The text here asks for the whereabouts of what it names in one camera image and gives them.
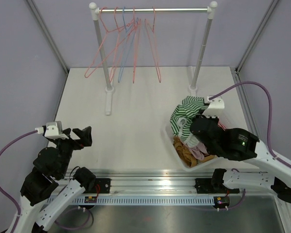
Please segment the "red striped tank top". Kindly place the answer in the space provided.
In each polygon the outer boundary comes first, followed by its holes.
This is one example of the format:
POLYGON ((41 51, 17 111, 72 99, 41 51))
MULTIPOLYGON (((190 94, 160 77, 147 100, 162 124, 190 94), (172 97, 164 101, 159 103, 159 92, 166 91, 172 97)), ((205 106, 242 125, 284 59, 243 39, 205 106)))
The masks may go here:
POLYGON ((219 126, 220 128, 222 128, 224 131, 226 130, 226 127, 225 127, 222 123, 218 122, 218 126, 219 126))

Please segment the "aluminium frame post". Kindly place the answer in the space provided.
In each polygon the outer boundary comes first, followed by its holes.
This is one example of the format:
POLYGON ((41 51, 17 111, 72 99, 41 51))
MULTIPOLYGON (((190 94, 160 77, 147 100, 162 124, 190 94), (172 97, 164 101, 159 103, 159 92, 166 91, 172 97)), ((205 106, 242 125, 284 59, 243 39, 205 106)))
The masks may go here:
POLYGON ((25 4, 27 5, 30 13, 32 14, 34 20, 36 21, 36 24, 38 25, 42 35, 46 39, 46 42, 48 43, 50 49, 52 50, 56 60, 59 62, 59 64, 62 67, 62 70, 66 75, 69 74, 69 68, 60 52, 58 49, 58 46, 56 45, 56 42, 54 41, 48 26, 46 25, 42 14, 40 13, 35 1, 33 0, 24 0, 25 4))
POLYGON ((272 0, 270 2, 265 14, 263 15, 258 27, 255 30, 248 46, 246 47, 239 63, 235 67, 236 74, 240 74, 242 68, 244 67, 246 61, 248 60, 251 53, 253 52, 255 46, 257 45, 260 37, 262 36, 263 32, 265 31, 268 22, 270 21, 274 11, 276 10, 276 8, 278 7, 280 2, 281 2, 280 0, 272 0))

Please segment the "left aluminium frame post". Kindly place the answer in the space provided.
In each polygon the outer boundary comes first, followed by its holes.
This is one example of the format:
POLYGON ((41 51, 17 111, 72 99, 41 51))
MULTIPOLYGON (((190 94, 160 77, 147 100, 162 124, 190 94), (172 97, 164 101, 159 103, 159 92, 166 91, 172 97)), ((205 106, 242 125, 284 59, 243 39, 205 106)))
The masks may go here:
POLYGON ((46 25, 42 14, 40 13, 35 1, 33 0, 24 0, 25 4, 27 5, 30 13, 32 14, 34 20, 36 21, 36 24, 38 25, 42 35, 46 39, 46 42, 48 43, 50 49, 52 50, 56 60, 59 62, 59 64, 62 67, 62 70, 66 75, 69 74, 69 68, 60 52, 58 49, 58 46, 56 45, 56 42, 54 41, 48 26, 46 25))

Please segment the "mauve pink tank top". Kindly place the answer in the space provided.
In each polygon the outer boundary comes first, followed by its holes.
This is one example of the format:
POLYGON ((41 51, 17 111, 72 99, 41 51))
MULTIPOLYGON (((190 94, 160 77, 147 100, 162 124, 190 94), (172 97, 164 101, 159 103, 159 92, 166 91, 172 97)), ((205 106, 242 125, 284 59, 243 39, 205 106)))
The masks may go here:
POLYGON ((203 143, 198 143, 198 145, 190 148, 188 147, 189 152, 196 158, 197 160, 203 160, 206 156, 209 156, 207 152, 207 148, 203 143))

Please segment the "brown tank top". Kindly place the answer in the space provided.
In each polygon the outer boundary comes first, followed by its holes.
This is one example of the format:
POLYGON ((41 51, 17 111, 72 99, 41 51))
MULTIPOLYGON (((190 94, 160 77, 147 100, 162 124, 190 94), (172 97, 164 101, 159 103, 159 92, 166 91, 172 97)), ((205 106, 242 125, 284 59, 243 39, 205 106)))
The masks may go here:
POLYGON ((198 162, 206 162, 210 159, 212 159, 215 155, 212 155, 209 153, 209 156, 206 156, 203 160, 197 160, 196 158, 194 158, 194 156, 189 152, 188 150, 188 145, 186 145, 185 143, 183 143, 179 137, 174 136, 174 148, 176 149, 179 157, 181 158, 181 160, 183 160, 186 165, 193 167, 195 166, 198 162))

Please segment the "pink wire hanger green top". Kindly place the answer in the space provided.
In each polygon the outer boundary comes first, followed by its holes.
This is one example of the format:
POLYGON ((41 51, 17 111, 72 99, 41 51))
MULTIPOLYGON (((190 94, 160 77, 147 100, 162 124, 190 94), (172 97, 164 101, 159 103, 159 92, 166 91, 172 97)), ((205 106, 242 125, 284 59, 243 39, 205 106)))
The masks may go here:
POLYGON ((152 7, 152 10, 153 10, 153 22, 152 22, 152 24, 150 24, 147 19, 145 19, 144 22, 145 22, 146 34, 148 37, 148 41, 149 41, 149 45, 150 45, 150 49, 151 49, 151 53, 152 53, 154 67, 155 67, 155 70, 157 73, 158 81, 159 81, 159 83, 161 83, 162 82, 162 75, 161 75, 161 71, 160 71, 157 39, 156 39, 156 34, 155 34, 156 11, 155 11, 154 7, 152 7))

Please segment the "pink wire hanger brown top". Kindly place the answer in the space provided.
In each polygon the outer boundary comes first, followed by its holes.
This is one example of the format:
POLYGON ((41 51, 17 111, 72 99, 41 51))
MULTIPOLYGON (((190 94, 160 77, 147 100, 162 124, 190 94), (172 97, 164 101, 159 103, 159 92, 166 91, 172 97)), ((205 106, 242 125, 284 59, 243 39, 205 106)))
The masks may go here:
POLYGON ((118 68, 119 63, 122 61, 122 57, 124 55, 124 51, 126 49, 126 44, 127 41, 130 39, 130 35, 131 33, 134 31, 134 26, 135 26, 135 20, 133 19, 131 22, 126 23, 125 22, 125 17, 124 17, 124 13, 125 13, 125 7, 123 7, 122 9, 122 20, 123 20, 123 26, 119 26, 117 19, 116 19, 116 10, 117 8, 114 10, 114 21, 115 21, 115 25, 116 25, 116 31, 117 31, 117 40, 116 40, 116 45, 114 48, 114 54, 113 54, 113 65, 111 68, 111 74, 110 74, 110 81, 113 82, 114 76, 115 76, 115 72, 118 68), (123 50, 120 52, 120 54, 118 55, 118 49, 120 47, 120 45, 124 43, 124 48, 123 50))

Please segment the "blue wire hanger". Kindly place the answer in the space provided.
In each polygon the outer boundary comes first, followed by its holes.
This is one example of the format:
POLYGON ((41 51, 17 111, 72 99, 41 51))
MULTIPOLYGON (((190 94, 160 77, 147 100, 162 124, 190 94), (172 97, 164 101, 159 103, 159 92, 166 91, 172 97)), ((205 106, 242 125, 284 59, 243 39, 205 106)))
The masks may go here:
POLYGON ((134 39, 135 39, 136 29, 137 29, 137 25, 139 22, 139 18, 137 18, 137 19, 133 18, 133 22, 128 26, 125 22, 125 16, 124 16, 125 10, 126 10, 126 8, 124 7, 122 10, 122 19, 123 19, 124 29, 125 29, 125 39, 124 39, 121 65, 120 65, 120 70, 119 70, 118 79, 117 79, 118 83, 120 83, 122 80, 124 68, 126 66, 129 53, 132 49, 132 44, 133 44, 134 39))

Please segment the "white plastic basket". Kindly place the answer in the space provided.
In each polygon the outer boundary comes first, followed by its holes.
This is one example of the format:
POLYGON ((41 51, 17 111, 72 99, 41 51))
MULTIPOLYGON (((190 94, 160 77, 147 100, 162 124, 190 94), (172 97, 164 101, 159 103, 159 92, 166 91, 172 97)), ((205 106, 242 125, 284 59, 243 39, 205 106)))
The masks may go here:
POLYGON ((170 123, 165 123, 165 125, 162 127, 161 129, 161 135, 162 135, 162 139, 164 141, 164 145, 165 148, 167 149, 169 155, 173 158, 173 161, 179 165, 179 167, 186 171, 186 172, 193 172, 193 171, 198 171, 201 169, 206 168, 210 168, 210 166, 212 164, 216 164, 220 161, 223 160, 223 158, 219 158, 217 156, 214 156, 212 159, 206 161, 206 162, 198 162, 195 166, 190 167, 188 165, 186 165, 186 163, 181 160, 181 158, 179 157, 176 149, 174 148, 174 139, 173 139, 173 133, 172 133, 172 129, 170 126, 170 123))

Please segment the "right aluminium frame post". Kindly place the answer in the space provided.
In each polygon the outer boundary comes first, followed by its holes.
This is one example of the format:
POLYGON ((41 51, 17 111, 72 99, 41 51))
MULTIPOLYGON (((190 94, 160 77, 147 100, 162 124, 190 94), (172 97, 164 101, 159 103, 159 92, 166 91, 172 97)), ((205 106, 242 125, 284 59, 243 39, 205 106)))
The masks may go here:
POLYGON ((239 63, 235 67, 236 74, 240 74, 242 68, 244 67, 246 61, 248 60, 251 53, 253 52, 255 46, 257 45, 260 37, 262 36, 263 32, 265 31, 268 22, 270 21, 274 11, 276 10, 276 8, 278 7, 280 2, 281 2, 280 0, 272 0, 270 2, 265 14, 263 15, 258 27, 255 30, 248 46, 246 47, 239 63))

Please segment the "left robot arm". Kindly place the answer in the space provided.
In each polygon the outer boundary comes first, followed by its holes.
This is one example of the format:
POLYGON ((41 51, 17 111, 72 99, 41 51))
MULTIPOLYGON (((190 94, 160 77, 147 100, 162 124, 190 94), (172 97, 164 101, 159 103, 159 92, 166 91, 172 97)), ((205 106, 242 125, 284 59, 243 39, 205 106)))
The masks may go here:
POLYGON ((62 129, 61 122, 49 122, 35 128, 54 147, 43 148, 33 162, 32 171, 26 176, 20 190, 20 207, 7 229, 8 233, 46 233, 67 208, 82 193, 95 188, 96 176, 87 168, 78 168, 72 179, 58 196, 46 205, 67 172, 72 153, 92 145, 92 128, 62 129))

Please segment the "white and grey clothes rack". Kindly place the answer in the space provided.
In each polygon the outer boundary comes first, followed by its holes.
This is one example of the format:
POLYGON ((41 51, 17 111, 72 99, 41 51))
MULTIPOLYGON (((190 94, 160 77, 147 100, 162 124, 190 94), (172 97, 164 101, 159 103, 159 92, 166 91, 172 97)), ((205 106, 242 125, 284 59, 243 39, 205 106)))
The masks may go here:
MULTIPOLYGON (((207 23, 205 26, 205 31, 203 34, 203 39, 202 39, 202 43, 200 46, 200 50, 198 53, 198 59, 197 59, 197 64, 195 66, 195 71, 193 74, 193 80, 190 83, 188 89, 189 89, 189 93, 192 96, 195 96, 197 93, 197 78, 199 76, 199 72, 201 69, 201 65, 202 65, 202 61, 203 61, 203 57, 204 57, 204 53, 206 50, 206 45, 207 45, 207 41, 208 41, 208 37, 209 37, 209 33, 210 33, 210 28, 212 25, 212 21, 215 15, 215 11, 217 9, 218 3, 216 1, 212 1, 209 6, 207 7, 203 7, 203 8, 155 8, 156 14, 157 13, 206 13, 207 14, 207 23)), ((105 10, 102 13, 103 14, 113 14, 112 11, 115 9, 108 9, 106 7, 104 7, 105 10)), ((123 8, 117 8, 117 14, 121 14, 122 15, 122 9, 123 8)), ((136 8, 132 8, 132 9, 127 9, 125 10, 125 13, 132 13, 133 15, 140 13, 140 14, 147 14, 147 13, 152 13, 153 14, 153 10, 152 8, 141 8, 141 9, 136 9, 136 8)), ((145 26, 145 22, 144 20, 141 20, 141 27, 140 27, 140 32, 142 29, 142 26, 145 26)), ((109 57, 107 58, 107 65, 108 65, 108 70, 109 70, 109 74, 111 74, 111 68, 113 65, 113 54, 114 54, 114 48, 116 45, 116 40, 117 40, 117 32, 113 32, 111 34, 108 35, 105 43, 104 43, 104 49, 105 49, 105 54, 109 55, 109 57)), ((118 49, 118 55, 120 54, 120 52, 123 50, 123 46, 124 43, 122 43, 118 49)), ((132 44, 132 49, 130 52, 134 53, 134 43, 132 44)), ((119 74, 119 70, 120 70, 120 65, 121 62, 118 65, 118 68, 115 72, 115 74, 119 74)), ((112 103, 113 103, 113 94, 115 91, 115 88, 113 86, 113 82, 107 82, 107 80, 105 79, 106 82, 106 88, 105 88, 105 93, 106 93, 106 100, 105 100, 105 115, 109 116, 112 113, 112 103)))

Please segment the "green striped tank top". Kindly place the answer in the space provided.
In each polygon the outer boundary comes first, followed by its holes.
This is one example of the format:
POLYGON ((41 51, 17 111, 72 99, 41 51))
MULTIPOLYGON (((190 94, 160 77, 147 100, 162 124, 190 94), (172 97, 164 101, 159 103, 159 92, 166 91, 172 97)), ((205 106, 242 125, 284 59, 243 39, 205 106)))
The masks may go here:
POLYGON ((173 135, 177 136, 189 148, 193 148, 199 143, 190 131, 193 119, 206 109, 203 97, 187 96, 176 106, 170 117, 173 135))

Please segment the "pink wire hanger mauve top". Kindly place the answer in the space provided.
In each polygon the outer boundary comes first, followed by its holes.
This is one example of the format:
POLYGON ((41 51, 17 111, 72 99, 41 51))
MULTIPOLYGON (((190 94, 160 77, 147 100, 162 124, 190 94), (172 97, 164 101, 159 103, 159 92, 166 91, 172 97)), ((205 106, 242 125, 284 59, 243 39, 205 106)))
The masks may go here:
POLYGON ((132 83, 135 83, 136 66, 137 66, 138 50, 139 50, 140 27, 141 27, 141 20, 140 20, 140 18, 138 17, 138 18, 136 19, 136 24, 135 24, 134 56, 133 56, 133 77, 132 77, 132 83))

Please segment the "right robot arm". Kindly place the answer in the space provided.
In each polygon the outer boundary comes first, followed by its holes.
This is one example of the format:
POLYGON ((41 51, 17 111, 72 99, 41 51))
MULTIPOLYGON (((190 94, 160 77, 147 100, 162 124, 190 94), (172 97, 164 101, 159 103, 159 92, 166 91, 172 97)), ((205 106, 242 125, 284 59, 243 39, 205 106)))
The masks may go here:
POLYGON ((257 166, 262 172, 214 170, 209 184, 196 182, 204 193, 237 193, 240 189, 268 192, 291 204, 291 161, 276 156, 257 136, 241 128, 222 129, 218 120, 196 117, 190 132, 206 146, 207 152, 229 161, 257 166))

